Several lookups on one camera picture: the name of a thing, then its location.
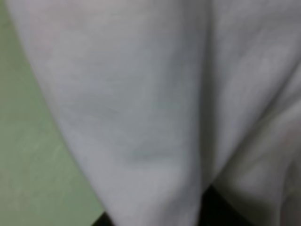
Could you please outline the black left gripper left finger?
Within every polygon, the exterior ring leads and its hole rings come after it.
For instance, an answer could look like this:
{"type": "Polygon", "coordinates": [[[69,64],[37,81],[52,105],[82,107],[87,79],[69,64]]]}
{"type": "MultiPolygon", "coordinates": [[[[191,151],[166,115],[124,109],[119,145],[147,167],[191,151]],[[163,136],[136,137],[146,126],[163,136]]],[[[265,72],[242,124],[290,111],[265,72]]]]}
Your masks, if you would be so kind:
{"type": "Polygon", "coordinates": [[[114,226],[114,223],[110,219],[109,215],[104,212],[93,224],[92,226],[114,226]]]}

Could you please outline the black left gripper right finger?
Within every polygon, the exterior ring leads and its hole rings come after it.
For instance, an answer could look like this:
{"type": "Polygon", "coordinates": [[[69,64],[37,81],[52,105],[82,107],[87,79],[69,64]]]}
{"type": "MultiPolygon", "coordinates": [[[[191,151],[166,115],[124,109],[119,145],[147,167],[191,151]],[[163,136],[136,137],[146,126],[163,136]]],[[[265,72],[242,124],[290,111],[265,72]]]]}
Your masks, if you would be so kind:
{"type": "Polygon", "coordinates": [[[251,226],[213,187],[202,196],[199,226],[251,226]]]}

